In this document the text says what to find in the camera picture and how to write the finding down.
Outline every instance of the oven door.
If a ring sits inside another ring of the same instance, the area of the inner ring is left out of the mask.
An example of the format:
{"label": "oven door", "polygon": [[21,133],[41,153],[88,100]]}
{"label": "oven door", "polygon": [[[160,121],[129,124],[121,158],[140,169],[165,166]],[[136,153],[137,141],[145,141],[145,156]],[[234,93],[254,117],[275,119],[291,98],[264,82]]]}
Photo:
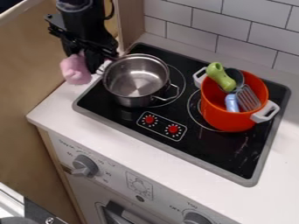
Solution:
{"label": "oven door", "polygon": [[169,224],[112,189],[66,173],[87,224]]}
{"label": "oven door", "polygon": [[95,206],[99,211],[99,216],[107,224],[151,224],[133,213],[126,211],[123,206],[113,201],[109,201],[106,206],[103,206],[101,203],[96,203]]}

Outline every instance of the pot handle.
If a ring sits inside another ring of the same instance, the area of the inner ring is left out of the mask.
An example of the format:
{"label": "pot handle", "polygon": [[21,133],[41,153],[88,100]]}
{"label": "pot handle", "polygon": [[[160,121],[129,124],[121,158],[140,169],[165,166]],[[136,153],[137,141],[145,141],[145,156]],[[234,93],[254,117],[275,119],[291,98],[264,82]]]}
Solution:
{"label": "pot handle", "polygon": [[172,99],[177,98],[178,95],[179,95],[179,87],[176,86],[176,85],[174,85],[174,84],[172,84],[172,83],[170,84],[170,86],[171,86],[171,87],[174,87],[174,88],[177,90],[177,92],[176,92],[175,95],[173,95],[173,96],[171,96],[171,97],[168,97],[168,98],[162,98],[162,97],[157,96],[157,95],[152,95],[151,97],[156,98],[156,99],[158,99],[159,101],[163,101],[163,102],[167,102],[167,101],[169,101],[169,100],[172,100]]}
{"label": "pot handle", "polygon": [[203,73],[206,70],[206,66],[204,66],[203,68],[201,68],[200,70],[198,70],[194,75],[193,75],[193,80],[194,80],[194,84],[197,88],[201,88],[201,84],[203,83],[205,77],[207,76],[207,74],[203,74],[200,77],[198,77],[199,74]]}
{"label": "pot handle", "polygon": [[273,101],[268,101],[266,106],[255,112],[250,116],[250,119],[255,123],[264,123],[270,121],[280,110],[281,108],[274,103]]}

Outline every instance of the orange pot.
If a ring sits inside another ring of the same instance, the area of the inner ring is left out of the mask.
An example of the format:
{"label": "orange pot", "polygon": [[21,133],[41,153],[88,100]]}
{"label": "orange pot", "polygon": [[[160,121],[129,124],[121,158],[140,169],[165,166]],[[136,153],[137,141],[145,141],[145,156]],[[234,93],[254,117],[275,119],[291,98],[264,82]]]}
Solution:
{"label": "orange pot", "polygon": [[201,88],[201,112],[205,120],[219,130],[237,132],[251,129],[256,123],[271,120],[280,110],[279,106],[268,99],[268,88],[255,75],[242,71],[245,83],[255,92],[261,106],[252,111],[234,113],[226,111],[224,93],[218,84],[206,76],[198,77],[205,71],[202,68],[193,75],[195,85]]}

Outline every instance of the gray spatula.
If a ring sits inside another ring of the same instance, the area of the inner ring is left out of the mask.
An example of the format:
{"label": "gray spatula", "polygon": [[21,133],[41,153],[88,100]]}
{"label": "gray spatula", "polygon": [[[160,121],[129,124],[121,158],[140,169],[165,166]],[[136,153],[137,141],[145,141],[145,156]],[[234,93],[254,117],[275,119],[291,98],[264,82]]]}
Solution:
{"label": "gray spatula", "polygon": [[237,91],[236,96],[239,105],[244,111],[255,110],[261,106],[259,98],[247,84]]}

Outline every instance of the control knob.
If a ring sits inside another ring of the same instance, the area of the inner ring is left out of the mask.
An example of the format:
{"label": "control knob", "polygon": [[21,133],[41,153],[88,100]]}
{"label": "control knob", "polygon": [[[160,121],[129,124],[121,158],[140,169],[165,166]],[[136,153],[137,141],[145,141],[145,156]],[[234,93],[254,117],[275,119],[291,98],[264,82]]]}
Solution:
{"label": "control knob", "polygon": [[212,222],[210,222],[199,213],[188,213],[184,217],[184,221],[182,224],[212,224]]}
{"label": "control knob", "polygon": [[89,157],[84,155],[79,155],[73,161],[72,175],[78,177],[93,178],[98,172],[98,165]]}

